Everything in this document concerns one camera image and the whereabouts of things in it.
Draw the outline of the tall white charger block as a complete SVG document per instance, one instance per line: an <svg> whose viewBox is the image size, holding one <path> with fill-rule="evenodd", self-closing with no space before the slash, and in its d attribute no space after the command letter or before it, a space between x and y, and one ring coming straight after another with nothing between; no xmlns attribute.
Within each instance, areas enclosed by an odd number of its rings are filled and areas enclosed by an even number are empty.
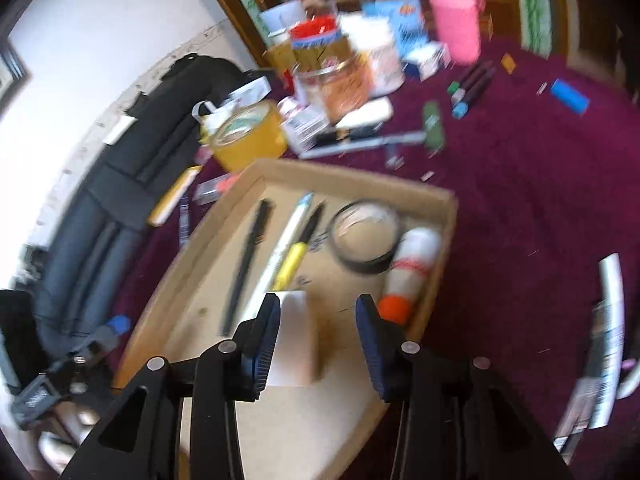
<svg viewBox="0 0 640 480"><path fill-rule="evenodd" d="M306 387L318 376L318 328L303 290L277 292L281 317L268 387Z"/></svg>

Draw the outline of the white pen in box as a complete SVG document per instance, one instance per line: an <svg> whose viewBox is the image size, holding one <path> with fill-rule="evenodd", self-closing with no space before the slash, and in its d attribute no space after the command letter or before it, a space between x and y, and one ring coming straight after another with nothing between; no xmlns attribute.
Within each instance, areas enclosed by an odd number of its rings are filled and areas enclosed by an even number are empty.
<svg viewBox="0 0 640 480"><path fill-rule="evenodd" d="M250 300L247 301L241 315L241 321L250 320L257 315L262 305L262 300L264 300L265 294L270 291L270 286L280 270L280 266L282 266L282 262L288 253L288 248L293 243L295 234L306 218L313 197L314 193L307 193L297 202L276 246L274 246L265 270L262 272L252 296L250 296Z"/></svg>

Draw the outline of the white orange glue bottle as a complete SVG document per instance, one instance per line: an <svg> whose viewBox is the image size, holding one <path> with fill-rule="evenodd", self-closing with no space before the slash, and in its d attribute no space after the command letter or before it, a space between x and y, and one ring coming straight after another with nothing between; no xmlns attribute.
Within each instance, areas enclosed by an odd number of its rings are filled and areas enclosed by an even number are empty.
<svg viewBox="0 0 640 480"><path fill-rule="evenodd" d="M378 302L381 318L407 325L431 277L441 242L439 232L423 226L405 232L400 238Z"/></svg>

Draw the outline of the yellow black pen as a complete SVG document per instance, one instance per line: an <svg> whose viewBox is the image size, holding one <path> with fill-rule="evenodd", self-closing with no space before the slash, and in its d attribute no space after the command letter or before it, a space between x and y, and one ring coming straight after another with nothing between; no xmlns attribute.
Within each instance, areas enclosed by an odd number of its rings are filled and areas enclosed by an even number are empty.
<svg viewBox="0 0 640 480"><path fill-rule="evenodd" d="M271 290L273 292L283 292L291 285L293 278L306 255L311 237L314 236L314 232L316 232L316 229L318 228L325 209L326 202L321 202L305 224L298 240L296 240L296 242L291 246L276 278L273 281L273 284L271 285Z"/></svg>

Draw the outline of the black tape roll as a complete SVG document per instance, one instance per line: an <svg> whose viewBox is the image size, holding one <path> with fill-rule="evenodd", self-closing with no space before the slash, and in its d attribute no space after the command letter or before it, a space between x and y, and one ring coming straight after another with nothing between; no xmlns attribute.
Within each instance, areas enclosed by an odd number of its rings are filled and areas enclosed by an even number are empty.
<svg viewBox="0 0 640 480"><path fill-rule="evenodd" d="M398 212L377 200L355 200L337 211L326 228L332 254L349 271L386 271L402 234Z"/></svg>

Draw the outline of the black backpack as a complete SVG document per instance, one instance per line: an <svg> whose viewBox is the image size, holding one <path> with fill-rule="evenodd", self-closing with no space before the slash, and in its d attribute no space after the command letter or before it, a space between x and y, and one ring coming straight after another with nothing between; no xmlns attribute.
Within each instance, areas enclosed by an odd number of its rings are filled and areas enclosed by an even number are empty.
<svg viewBox="0 0 640 480"><path fill-rule="evenodd" d="M111 315L148 218L198 151L192 108L220 104L245 82L225 58L188 54L127 112L134 124L99 158L67 206L34 288L34 318L43 350L66 353Z"/></svg>

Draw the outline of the cardboard box tray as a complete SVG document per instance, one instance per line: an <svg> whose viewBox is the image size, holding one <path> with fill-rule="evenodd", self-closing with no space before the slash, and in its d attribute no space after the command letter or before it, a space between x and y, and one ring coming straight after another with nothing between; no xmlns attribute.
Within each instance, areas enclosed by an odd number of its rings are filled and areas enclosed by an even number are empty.
<svg viewBox="0 0 640 480"><path fill-rule="evenodd" d="M354 200L378 200L407 228L454 235L454 193L422 182L341 167L261 159L210 208L144 309L116 370L122 387L152 356L196 358L216 344L233 273L261 200L273 204L247 283L255 286L297 202L310 195L330 220ZM236 408L244 474L250 479L335 479L385 413L364 360L352 308L381 295L382 275L359 275L329 248L307 252L281 295L281 335L268 386Z"/></svg>

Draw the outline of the black comb stick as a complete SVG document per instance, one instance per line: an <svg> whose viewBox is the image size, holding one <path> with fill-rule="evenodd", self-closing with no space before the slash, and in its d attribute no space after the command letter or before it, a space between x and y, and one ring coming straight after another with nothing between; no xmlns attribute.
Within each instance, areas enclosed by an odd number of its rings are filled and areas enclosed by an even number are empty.
<svg viewBox="0 0 640 480"><path fill-rule="evenodd" d="M224 318L221 324L221 336L227 337L230 335L230 330L241 303L242 293L248 274L250 273L256 248L262 241L272 208L273 204L271 200L261 200L256 209L255 218L250 227L250 232L248 232L245 239L240 263L236 269L236 275L230 289L227 307L224 311Z"/></svg>

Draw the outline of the purple velvet tablecloth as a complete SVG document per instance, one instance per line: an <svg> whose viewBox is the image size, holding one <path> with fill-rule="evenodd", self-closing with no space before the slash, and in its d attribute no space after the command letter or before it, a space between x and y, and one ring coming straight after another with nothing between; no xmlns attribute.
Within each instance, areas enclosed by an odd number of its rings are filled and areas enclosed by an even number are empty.
<svg viewBox="0 0 640 480"><path fill-rule="evenodd" d="M585 364L599 261L620 256L626 318L639 318L639 112L623 92L495 39L496 70L462 119L444 117L445 146L409 146L388 170L382 150L322 165L446 188L458 202L448 258L422 340L446 356L486 356L547 434ZM562 79L590 99L577 115L550 93ZM548 87L541 96L541 84ZM390 472L388 408L337 478Z"/></svg>

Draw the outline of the blue white pen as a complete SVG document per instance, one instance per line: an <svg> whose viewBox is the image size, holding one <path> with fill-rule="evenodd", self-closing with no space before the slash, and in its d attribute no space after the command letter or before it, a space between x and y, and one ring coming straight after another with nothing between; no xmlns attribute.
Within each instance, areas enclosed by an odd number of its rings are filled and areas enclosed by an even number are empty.
<svg viewBox="0 0 640 480"><path fill-rule="evenodd" d="M352 142L341 142L334 145L322 146L321 148L312 148L309 151L299 154L298 158L303 160L318 159L346 153L374 150L375 148L382 148L382 146L387 145L421 145L425 140L426 133L424 131L413 131Z"/></svg>

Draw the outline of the green cylindrical stick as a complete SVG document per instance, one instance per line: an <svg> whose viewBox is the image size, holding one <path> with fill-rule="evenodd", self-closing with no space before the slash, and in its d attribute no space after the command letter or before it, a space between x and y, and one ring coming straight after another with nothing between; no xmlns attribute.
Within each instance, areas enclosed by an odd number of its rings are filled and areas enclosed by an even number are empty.
<svg viewBox="0 0 640 480"><path fill-rule="evenodd" d="M445 146L445 131L436 101L428 101L424 104L422 122L425 132L425 146L432 153L439 152Z"/></svg>

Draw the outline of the yellow tape roll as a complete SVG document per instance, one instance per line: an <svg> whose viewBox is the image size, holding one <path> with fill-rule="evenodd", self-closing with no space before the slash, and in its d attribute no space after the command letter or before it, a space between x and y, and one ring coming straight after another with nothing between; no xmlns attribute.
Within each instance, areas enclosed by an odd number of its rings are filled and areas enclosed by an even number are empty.
<svg viewBox="0 0 640 480"><path fill-rule="evenodd" d="M202 119L201 136L227 172L241 171L256 159L279 158L288 149L277 104L271 100L217 108Z"/></svg>

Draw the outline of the black marker blue cap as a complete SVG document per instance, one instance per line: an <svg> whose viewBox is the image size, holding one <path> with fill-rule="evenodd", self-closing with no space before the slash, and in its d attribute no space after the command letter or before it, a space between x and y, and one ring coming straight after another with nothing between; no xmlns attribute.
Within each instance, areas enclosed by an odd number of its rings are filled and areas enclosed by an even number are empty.
<svg viewBox="0 0 640 480"><path fill-rule="evenodd" d="M470 109L477 102L477 100L484 94L488 86L492 81L495 69L491 67L480 79L472 85L471 88L465 93L461 101L452 108L451 116L454 119L462 119L469 113Z"/></svg>

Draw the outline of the black marker teal cap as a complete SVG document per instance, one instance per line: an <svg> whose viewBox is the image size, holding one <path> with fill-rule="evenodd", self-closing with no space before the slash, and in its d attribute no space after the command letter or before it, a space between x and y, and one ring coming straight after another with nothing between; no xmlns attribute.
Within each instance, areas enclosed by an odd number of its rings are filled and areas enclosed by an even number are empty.
<svg viewBox="0 0 640 480"><path fill-rule="evenodd" d="M481 74L484 70L491 68L491 61L477 61L471 65L457 80L451 81L447 87L447 93L452 96L454 92L461 89L464 84L467 84L473 76Z"/></svg>

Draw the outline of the blue battery pack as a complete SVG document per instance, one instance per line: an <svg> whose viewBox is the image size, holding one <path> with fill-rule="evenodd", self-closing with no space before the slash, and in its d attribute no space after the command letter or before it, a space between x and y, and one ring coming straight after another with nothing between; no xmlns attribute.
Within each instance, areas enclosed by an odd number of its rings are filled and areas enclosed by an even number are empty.
<svg viewBox="0 0 640 480"><path fill-rule="evenodd" d="M590 99L562 79L555 79L550 87L551 95L577 115L588 110Z"/></svg>

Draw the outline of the small silver connector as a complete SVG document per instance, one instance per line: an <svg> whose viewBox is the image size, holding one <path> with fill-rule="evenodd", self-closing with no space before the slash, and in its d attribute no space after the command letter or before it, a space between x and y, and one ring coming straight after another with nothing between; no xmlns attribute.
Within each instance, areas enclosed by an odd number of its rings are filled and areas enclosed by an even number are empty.
<svg viewBox="0 0 640 480"><path fill-rule="evenodd" d="M547 89L547 87L548 87L548 82L544 82L543 84L541 84L536 92L536 95L541 96L544 93L544 90Z"/></svg>

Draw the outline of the orange printed jar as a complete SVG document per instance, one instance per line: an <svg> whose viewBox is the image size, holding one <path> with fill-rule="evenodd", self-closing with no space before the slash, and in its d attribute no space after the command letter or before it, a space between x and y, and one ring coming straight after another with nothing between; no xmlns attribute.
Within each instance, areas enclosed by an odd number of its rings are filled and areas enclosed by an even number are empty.
<svg viewBox="0 0 640 480"><path fill-rule="evenodd" d="M369 101L370 72L358 54L321 70L304 72L296 65L293 74L297 94L321 110L332 124Z"/></svg>

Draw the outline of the small yellow black screwdriver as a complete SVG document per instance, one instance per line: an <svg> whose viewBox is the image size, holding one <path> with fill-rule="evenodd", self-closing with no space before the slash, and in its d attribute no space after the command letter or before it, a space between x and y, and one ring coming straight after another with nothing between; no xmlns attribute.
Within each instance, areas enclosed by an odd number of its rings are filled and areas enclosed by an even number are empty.
<svg viewBox="0 0 640 480"><path fill-rule="evenodd" d="M501 59L501 65L504 68L504 70L509 74L512 75L516 64L514 62L514 59L512 58L512 56L509 53L505 53Z"/></svg>

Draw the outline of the blue white paper box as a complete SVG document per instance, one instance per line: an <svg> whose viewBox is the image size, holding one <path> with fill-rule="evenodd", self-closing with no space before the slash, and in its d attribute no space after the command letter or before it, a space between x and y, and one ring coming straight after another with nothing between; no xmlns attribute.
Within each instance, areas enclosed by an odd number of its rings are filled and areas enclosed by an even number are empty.
<svg viewBox="0 0 640 480"><path fill-rule="evenodd" d="M369 18L386 18L401 62L410 66L420 81L449 66L446 44L428 36L420 0L363 0L361 5Z"/></svg>

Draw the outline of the white round container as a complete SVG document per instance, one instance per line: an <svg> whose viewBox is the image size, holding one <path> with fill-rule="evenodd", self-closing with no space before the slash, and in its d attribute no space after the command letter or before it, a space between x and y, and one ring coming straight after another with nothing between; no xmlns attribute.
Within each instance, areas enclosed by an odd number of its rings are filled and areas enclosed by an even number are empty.
<svg viewBox="0 0 640 480"><path fill-rule="evenodd" d="M370 97L388 96L405 82L395 38L387 18L343 13L338 24L370 73Z"/></svg>

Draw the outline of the red lid plastic jar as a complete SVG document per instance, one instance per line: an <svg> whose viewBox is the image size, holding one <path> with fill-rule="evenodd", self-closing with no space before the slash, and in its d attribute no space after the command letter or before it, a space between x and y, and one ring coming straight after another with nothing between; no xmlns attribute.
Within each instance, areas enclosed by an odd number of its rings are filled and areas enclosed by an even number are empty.
<svg viewBox="0 0 640 480"><path fill-rule="evenodd" d="M288 36L297 68L303 73L340 65L354 55L333 15L300 22L288 30Z"/></svg>

